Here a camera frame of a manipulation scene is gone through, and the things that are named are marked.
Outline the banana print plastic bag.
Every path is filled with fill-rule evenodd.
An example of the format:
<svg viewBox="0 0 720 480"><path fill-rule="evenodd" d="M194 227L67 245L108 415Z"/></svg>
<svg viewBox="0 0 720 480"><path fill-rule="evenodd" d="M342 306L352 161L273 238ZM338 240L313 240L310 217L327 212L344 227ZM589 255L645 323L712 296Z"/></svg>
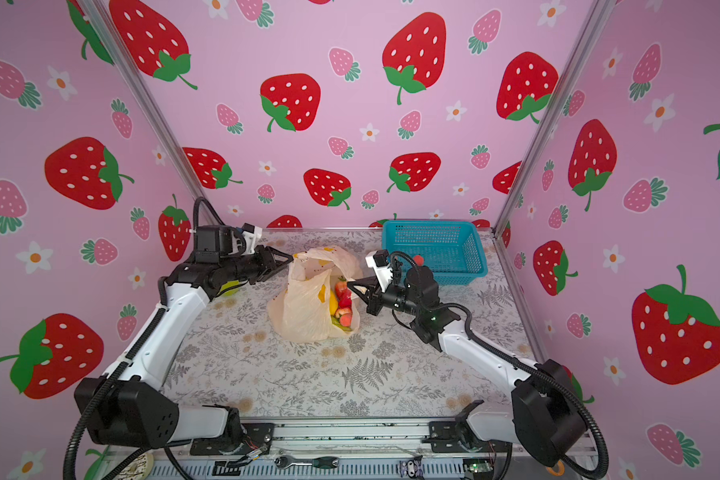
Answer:
<svg viewBox="0 0 720 480"><path fill-rule="evenodd" d="M330 338L348 338L360 328L360 314L352 293L352 331L332 324L330 291L343 278L356 280L361 273L357 258L338 246L317 247L297 253L289 265L285 290L267 307L275 332L294 343L312 343Z"/></svg>

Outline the yellow fake banana bunch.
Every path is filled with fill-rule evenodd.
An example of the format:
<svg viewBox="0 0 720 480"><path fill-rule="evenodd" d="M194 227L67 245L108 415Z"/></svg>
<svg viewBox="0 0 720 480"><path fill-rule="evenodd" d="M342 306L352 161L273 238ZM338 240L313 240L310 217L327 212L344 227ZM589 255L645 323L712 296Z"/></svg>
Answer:
<svg viewBox="0 0 720 480"><path fill-rule="evenodd" d="M338 299L334 291L330 291L329 295L329 313L332 317L336 315L339 308Z"/></svg>

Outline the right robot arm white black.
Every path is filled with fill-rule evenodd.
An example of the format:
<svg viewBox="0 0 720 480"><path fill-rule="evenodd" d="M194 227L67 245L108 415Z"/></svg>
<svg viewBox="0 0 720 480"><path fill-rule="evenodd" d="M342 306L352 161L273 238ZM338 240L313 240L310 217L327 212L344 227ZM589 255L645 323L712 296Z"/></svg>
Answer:
<svg viewBox="0 0 720 480"><path fill-rule="evenodd" d="M574 392L565 369L553 360L537 363L518 357L478 334L466 306L444 302L431 270L401 266L396 252L374 274L348 282L347 288L370 315L383 309L411 316L407 328L424 344L456 358L499 387L510 401L506 412L493 412L475 401L455 416L450 441L470 451L498 441L520 445L546 467L564 463L587 479L603 479L610 466L604 435Z"/></svg>

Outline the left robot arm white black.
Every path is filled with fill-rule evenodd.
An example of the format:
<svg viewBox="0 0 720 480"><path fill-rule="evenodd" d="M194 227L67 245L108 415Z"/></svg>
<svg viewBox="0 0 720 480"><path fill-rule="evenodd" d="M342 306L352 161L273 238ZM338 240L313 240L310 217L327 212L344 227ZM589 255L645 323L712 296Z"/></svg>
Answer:
<svg viewBox="0 0 720 480"><path fill-rule="evenodd" d="M232 453L247 440L238 409L181 406L162 393L189 328L228 282L237 288L264 282L286 269L293 256L260 244L251 224L233 227L213 212L196 226L188 257L158 280L159 301L135 340L97 378L83 379L74 398L80 418L66 447L62 476L76 476L82 438L133 448L132 462L152 450L209 440Z"/></svg>

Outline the red fake apple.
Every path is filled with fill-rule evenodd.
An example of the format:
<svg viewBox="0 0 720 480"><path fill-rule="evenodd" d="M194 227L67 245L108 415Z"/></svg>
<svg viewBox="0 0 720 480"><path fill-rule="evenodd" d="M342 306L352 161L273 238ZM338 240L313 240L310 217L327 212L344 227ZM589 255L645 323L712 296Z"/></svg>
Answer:
<svg viewBox="0 0 720 480"><path fill-rule="evenodd" d="M352 291L348 288L348 282L340 278L335 284L335 294L338 300L338 308L345 309L351 308L352 305Z"/></svg>

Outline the fake peach half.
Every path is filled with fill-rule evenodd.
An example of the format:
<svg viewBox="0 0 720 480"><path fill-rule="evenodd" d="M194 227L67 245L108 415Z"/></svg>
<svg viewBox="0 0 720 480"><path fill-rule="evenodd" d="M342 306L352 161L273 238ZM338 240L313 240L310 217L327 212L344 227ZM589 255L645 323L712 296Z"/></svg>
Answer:
<svg viewBox="0 0 720 480"><path fill-rule="evenodd" d="M340 308L336 311L335 316L341 327L347 329L351 328L353 321L353 314L351 308Z"/></svg>

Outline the teal plastic basket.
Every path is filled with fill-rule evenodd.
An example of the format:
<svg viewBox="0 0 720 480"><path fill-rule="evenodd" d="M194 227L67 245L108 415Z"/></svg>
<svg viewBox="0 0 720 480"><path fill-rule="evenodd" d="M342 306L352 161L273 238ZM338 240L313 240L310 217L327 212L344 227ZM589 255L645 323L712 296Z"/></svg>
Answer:
<svg viewBox="0 0 720 480"><path fill-rule="evenodd" d="M466 221L389 220L382 248L421 257L440 285L469 285L488 273L478 230Z"/></svg>

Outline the small cartoon figure sticker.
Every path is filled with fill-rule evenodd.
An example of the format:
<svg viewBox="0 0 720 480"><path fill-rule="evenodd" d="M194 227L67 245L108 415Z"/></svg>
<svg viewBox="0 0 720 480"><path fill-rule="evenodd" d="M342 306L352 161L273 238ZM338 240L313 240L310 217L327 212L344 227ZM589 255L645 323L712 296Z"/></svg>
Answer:
<svg viewBox="0 0 720 480"><path fill-rule="evenodd" d="M421 456L401 460L398 463L398 472L401 479L422 480L424 477L423 458Z"/></svg>

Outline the green circuit board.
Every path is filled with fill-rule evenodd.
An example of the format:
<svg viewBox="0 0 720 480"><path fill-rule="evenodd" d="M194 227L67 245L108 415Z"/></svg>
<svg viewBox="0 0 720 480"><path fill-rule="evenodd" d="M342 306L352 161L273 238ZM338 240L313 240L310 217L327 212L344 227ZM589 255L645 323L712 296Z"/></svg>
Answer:
<svg viewBox="0 0 720 480"><path fill-rule="evenodd" d="M487 459L464 459L462 462L464 480L493 480L494 464Z"/></svg>

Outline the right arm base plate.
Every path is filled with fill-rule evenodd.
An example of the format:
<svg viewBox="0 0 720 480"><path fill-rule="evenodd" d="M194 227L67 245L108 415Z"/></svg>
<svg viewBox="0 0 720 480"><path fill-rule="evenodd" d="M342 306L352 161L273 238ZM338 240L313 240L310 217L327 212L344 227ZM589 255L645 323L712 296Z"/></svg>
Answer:
<svg viewBox="0 0 720 480"><path fill-rule="evenodd" d="M497 440L480 440L465 422L455 420L431 421L428 436L422 443L429 444L435 453L506 453L510 444Z"/></svg>

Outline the aluminium rail frame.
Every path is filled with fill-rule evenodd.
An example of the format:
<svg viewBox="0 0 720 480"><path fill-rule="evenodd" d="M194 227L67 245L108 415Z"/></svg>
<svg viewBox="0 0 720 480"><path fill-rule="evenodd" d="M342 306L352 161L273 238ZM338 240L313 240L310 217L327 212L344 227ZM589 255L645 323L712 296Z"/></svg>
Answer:
<svg viewBox="0 0 720 480"><path fill-rule="evenodd" d="M575 479L577 473L564 463L546 467L520 445L506 453L435 453L428 436L431 421L448 418L381 419L263 419L247 423L274 423L268 454L251 452L241 457L191 456L191 443L173 447L170 454L152 453L154 468L147 479L401 479L398 463L421 456L423 479L463 479L464 459L487 459L494 464L494 479ZM337 469L306 466L279 469L274 459L334 456Z"/></svg>

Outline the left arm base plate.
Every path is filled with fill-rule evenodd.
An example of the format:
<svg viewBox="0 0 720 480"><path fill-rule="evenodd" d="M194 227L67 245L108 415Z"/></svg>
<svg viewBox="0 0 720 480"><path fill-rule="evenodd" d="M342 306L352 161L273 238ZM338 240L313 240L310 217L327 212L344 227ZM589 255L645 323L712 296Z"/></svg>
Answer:
<svg viewBox="0 0 720 480"><path fill-rule="evenodd" d="M218 438L193 440L189 452L191 456L241 457L251 452L268 454L274 429L274 423L242 423L231 433L224 433Z"/></svg>

